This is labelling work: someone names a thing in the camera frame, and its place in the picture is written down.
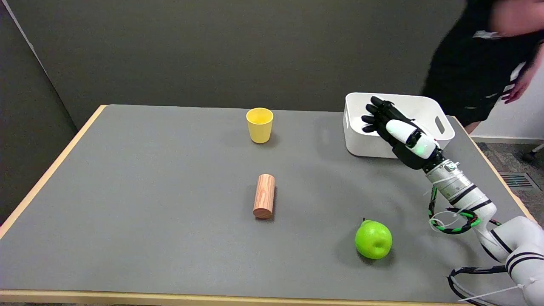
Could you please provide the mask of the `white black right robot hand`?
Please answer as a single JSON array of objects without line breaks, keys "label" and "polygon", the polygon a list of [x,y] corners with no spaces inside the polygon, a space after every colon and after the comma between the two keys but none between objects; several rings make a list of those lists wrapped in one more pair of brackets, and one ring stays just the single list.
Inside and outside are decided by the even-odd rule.
[{"label": "white black right robot hand", "polygon": [[361,117],[365,123],[362,131],[376,132],[408,168],[428,173],[445,161],[443,150],[435,138],[414,119],[400,112],[394,103],[372,96],[365,108],[369,114]]}]

